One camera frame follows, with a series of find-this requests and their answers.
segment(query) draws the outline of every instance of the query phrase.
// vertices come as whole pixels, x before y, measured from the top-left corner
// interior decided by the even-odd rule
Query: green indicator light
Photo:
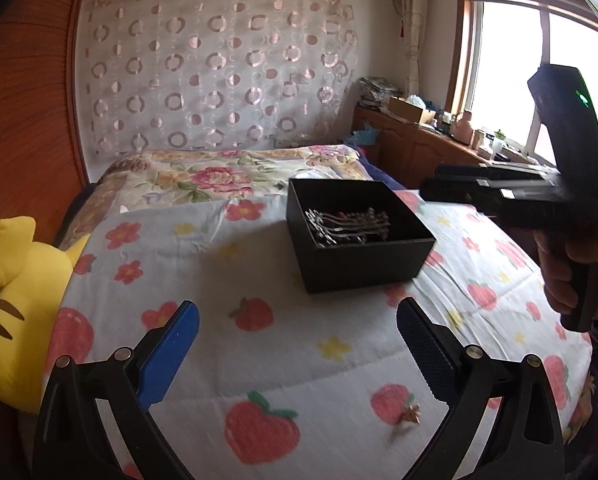
[[[575,93],[579,96],[579,99],[582,100],[582,103],[586,105],[586,108],[590,108],[590,101],[588,101],[588,98],[577,90],[575,90]]]

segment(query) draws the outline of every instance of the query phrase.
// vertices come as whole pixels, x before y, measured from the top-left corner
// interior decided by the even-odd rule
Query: wooden cabinet
[[[422,180],[435,174],[439,164],[485,162],[473,150],[448,137],[416,124],[402,123],[381,112],[356,108],[353,129],[363,130],[366,123],[381,130],[377,166],[410,189],[418,189]]]

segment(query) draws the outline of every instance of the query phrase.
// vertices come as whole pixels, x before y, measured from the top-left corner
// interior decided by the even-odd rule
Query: blue gripper pad
[[[199,333],[199,309],[184,301],[169,321],[169,329],[146,360],[139,373],[137,398],[144,410],[161,402],[184,357]]]
[[[413,298],[399,304],[397,329],[434,397],[452,407],[459,396],[459,341],[447,327],[430,322]]]

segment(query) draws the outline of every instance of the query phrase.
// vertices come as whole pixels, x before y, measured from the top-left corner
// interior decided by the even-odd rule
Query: wall covering with circle pattern
[[[102,156],[333,140],[357,62],[341,0],[83,0],[79,129]]]

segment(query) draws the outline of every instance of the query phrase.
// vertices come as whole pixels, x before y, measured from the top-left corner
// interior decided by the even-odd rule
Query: device handle
[[[589,332],[598,306],[598,264],[580,264],[566,254],[566,240],[561,233],[548,235],[550,251],[568,262],[572,272],[570,286],[577,293],[577,306],[572,314],[562,314],[562,326],[570,332]]]

